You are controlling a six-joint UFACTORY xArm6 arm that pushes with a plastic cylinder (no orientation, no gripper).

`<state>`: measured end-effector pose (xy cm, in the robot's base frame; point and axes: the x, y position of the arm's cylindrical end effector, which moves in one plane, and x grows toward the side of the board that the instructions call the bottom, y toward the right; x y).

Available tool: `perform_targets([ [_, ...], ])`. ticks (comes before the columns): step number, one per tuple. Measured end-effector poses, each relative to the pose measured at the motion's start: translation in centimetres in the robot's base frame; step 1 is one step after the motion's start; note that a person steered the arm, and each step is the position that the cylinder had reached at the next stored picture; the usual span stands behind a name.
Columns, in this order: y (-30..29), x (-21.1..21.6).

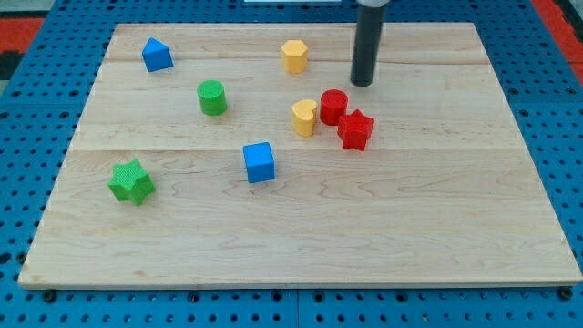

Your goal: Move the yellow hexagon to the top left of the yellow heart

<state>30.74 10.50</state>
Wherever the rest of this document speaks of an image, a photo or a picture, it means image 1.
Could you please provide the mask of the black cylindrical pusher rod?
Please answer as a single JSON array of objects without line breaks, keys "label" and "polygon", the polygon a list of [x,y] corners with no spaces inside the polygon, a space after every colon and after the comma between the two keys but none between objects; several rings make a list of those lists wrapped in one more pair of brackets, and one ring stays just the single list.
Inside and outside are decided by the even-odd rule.
[{"label": "black cylindrical pusher rod", "polygon": [[386,9],[390,0],[358,0],[351,82],[357,87],[373,83]]}]

